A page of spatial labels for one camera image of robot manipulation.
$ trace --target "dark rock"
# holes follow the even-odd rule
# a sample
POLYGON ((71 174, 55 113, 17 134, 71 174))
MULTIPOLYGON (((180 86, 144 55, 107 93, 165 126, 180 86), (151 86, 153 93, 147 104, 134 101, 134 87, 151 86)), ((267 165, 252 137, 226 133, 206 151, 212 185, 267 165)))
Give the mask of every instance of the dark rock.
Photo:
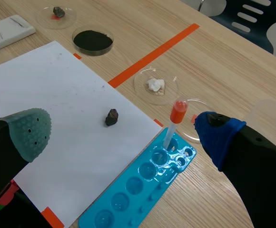
POLYGON ((65 16, 65 11, 62 10, 60 7, 54 7, 53 8, 53 13, 56 15, 58 18, 62 18, 65 16))
POLYGON ((105 118, 105 124, 107 126, 114 125, 118 121, 118 112, 116 109, 111 109, 108 116, 105 118))

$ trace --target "white mineral sample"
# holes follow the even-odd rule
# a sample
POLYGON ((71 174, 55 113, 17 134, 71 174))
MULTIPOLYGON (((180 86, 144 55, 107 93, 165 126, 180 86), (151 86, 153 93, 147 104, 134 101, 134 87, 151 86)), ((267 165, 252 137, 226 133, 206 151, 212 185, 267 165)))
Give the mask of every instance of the white mineral sample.
POLYGON ((152 78, 148 80, 148 89, 157 92, 159 89, 165 88, 165 81, 163 79, 152 78))

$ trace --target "dark chair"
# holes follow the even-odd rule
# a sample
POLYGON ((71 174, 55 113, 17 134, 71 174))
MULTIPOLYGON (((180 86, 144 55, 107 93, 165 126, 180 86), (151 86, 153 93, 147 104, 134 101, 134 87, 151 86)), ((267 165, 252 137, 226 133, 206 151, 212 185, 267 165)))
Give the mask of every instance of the dark chair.
MULTIPOLYGON (((276 0, 265 0, 266 5, 257 3, 259 0, 226 1, 224 11, 210 18, 273 54, 273 47, 266 33, 276 23, 276 0), (237 24, 242 25, 243 30, 234 27, 237 24)), ((204 0, 201 0, 198 11, 203 3, 204 0)))

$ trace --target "orange pipette bulb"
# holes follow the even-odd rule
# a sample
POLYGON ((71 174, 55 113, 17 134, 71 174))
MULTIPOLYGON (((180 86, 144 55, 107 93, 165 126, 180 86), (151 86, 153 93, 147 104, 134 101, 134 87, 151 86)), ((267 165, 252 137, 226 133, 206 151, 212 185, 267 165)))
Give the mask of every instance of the orange pipette bulb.
POLYGON ((163 140, 163 148, 166 150, 171 142, 173 134, 184 118, 187 111, 187 100, 184 98, 177 99, 173 105, 173 109, 170 115, 170 124, 168 126, 167 134, 163 140))
POLYGON ((185 99, 178 99, 173 105, 170 115, 170 120, 175 124, 180 124, 187 111, 187 101, 185 99))

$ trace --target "orange tape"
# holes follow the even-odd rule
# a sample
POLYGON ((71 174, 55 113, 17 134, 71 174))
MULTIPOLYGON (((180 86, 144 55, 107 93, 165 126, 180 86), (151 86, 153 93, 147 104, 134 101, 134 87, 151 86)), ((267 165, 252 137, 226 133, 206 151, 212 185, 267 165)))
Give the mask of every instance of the orange tape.
POLYGON ((154 121, 160 126, 163 127, 163 124, 161 122, 159 122, 157 119, 154 119, 154 121))
POLYGON ((165 53, 167 50, 169 50, 171 47, 173 47, 175 44, 183 40, 186 36, 194 32, 196 29, 199 28, 199 25, 192 24, 189 27, 187 27, 185 30, 178 33, 176 36, 168 40, 166 43, 162 44, 158 48, 156 48, 154 51, 143 57, 138 62, 131 65, 129 68, 127 68, 125 71, 118 74, 116 77, 111 79, 108 83, 113 87, 116 88, 119 85, 121 85, 123 82, 128 80, 131 76, 133 76, 135 73, 137 73, 139 70, 144 68, 147 64, 151 63, 153 60, 158 58, 160 55, 165 53))
POLYGON ((195 114, 192 116, 192 119, 191 119, 191 123, 192 123, 192 124, 194 124, 194 123, 195 123, 195 119, 196 119, 196 117, 197 117, 197 115, 195 115, 195 114))
POLYGON ((77 59, 82 59, 82 57, 79 56, 77 53, 74 53, 73 55, 74 55, 77 59))
POLYGON ((42 216, 47 220, 47 222, 52 226, 52 228, 64 228, 64 224, 60 219, 52 212, 49 207, 41 212, 42 216))

